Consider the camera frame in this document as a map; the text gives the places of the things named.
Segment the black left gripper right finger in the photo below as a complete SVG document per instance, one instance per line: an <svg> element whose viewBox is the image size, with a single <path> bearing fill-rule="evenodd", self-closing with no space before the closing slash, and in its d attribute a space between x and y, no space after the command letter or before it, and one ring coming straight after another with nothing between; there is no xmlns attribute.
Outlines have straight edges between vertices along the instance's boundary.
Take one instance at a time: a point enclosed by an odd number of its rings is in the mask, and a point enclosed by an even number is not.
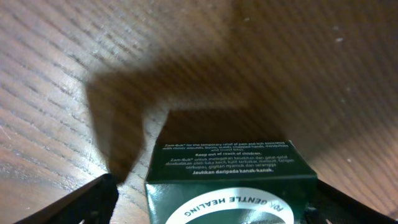
<svg viewBox="0 0 398 224"><path fill-rule="evenodd" d="M397 224L338 189L319 180L314 198L303 214L304 224Z"/></svg>

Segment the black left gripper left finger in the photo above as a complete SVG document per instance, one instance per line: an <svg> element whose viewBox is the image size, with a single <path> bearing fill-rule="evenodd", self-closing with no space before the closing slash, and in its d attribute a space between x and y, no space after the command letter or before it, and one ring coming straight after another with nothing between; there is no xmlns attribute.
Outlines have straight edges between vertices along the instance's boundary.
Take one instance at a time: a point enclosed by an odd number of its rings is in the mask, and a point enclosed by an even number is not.
<svg viewBox="0 0 398 224"><path fill-rule="evenodd" d="M118 198L116 178L103 174L16 224L109 224Z"/></svg>

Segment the green Zam-Buk box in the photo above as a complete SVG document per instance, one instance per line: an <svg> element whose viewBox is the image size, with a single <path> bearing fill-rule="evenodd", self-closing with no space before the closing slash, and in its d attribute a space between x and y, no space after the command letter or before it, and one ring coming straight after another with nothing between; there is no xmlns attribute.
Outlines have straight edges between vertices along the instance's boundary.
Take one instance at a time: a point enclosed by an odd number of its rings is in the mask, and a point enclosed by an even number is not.
<svg viewBox="0 0 398 224"><path fill-rule="evenodd" d="M159 143L144 187L153 224L294 224L317 181L291 142Z"/></svg>

